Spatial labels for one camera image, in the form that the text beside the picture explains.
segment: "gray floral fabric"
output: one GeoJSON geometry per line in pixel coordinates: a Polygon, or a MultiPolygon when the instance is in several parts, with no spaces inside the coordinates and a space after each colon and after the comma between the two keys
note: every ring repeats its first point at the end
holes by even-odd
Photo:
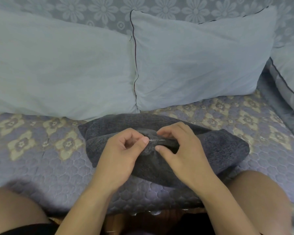
{"type": "Polygon", "coordinates": [[[68,22],[103,27],[131,35],[131,10],[160,18],[202,23],[254,14],[274,5],[278,10],[275,47],[294,40],[294,0],[0,0],[0,7],[68,22]]]}

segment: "black trim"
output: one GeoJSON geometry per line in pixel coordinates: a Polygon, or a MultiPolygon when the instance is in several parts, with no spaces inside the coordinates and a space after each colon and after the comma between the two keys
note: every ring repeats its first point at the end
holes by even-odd
{"type": "MultiPolygon", "coordinates": [[[[256,12],[255,14],[257,14],[257,13],[263,11],[264,9],[267,9],[268,7],[269,7],[269,6],[267,6],[266,8],[263,8],[262,10],[256,12]]],[[[133,22],[132,22],[132,12],[133,12],[133,11],[134,11],[134,10],[131,10],[131,12],[130,12],[130,14],[129,14],[129,20],[130,20],[131,25],[132,25],[132,28],[133,28],[133,34],[132,34],[132,37],[133,37],[133,39],[134,39],[134,43],[135,43],[135,66],[136,66],[137,78],[136,78],[136,80],[134,81],[134,93],[135,93],[135,97],[136,97],[136,106],[137,106],[137,94],[136,94],[136,91],[135,91],[135,83],[136,83],[137,79],[139,78],[139,74],[138,74],[137,60],[136,60],[136,46],[137,46],[137,44],[136,44],[136,39],[135,39],[135,36],[134,36],[134,25],[133,25],[133,22]]]]}
{"type": "Polygon", "coordinates": [[[281,73],[278,71],[277,67],[274,65],[273,63],[273,59],[270,57],[269,58],[271,61],[271,65],[274,67],[274,69],[277,71],[279,77],[282,79],[282,81],[284,82],[284,84],[286,85],[286,87],[294,94],[294,91],[288,86],[288,84],[286,83],[285,79],[283,78],[283,76],[281,75],[281,73]]]}
{"type": "MultiPolygon", "coordinates": [[[[257,12],[254,13],[254,14],[251,14],[251,15],[258,14],[259,12],[263,11],[264,9],[267,9],[268,7],[269,7],[269,6],[267,6],[267,7],[263,8],[263,9],[261,9],[260,11],[257,11],[257,12]]],[[[201,22],[201,23],[198,23],[198,25],[203,24],[203,23],[209,23],[209,22],[212,22],[212,21],[201,22]]]]}

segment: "leg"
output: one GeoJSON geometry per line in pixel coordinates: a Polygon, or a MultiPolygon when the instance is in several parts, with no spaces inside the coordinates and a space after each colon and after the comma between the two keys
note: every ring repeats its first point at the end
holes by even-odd
{"type": "Polygon", "coordinates": [[[256,171],[244,171],[230,182],[228,188],[260,233],[291,234],[290,200],[268,176],[256,171]]]}
{"type": "Polygon", "coordinates": [[[36,223],[49,223],[49,220],[35,202],[0,188],[0,233],[36,223]]]}

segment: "forearm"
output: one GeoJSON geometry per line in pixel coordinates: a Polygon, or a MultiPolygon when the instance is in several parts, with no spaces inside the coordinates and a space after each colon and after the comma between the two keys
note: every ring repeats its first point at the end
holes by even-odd
{"type": "Polygon", "coordinates": [[[216,235],[259,235],[228,188],[214,177],[211,187],[196,192],[207,210],[216,235]]]}
{"type": "Polygon", "coordinates": [[[97,186],[88,186],[55,235],[99,235],[111,196],[97,186]]]}

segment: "bare skin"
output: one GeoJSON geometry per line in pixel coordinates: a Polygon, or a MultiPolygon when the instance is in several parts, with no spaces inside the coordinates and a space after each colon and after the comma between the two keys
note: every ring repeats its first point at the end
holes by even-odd
{"type": "MultiPolygon", "coordinates": [[[[156,146],[156,150],[176,176],[202,199],[216,235],[290,235],[290,201],[269,177],[246,171],[226,187],[212,172],[199,139],[188,126],[179,122],[163,127],[158,134],[179,141],[176,154],[164,146],[156,146]]],[[[148,142],[133,129],[109,139],[92,181],[56,235],[99,235],[111,196],[129,178],[148,142]]],[[[33,201],[0,188],[0,233],[48,222],[33,201]]]]}

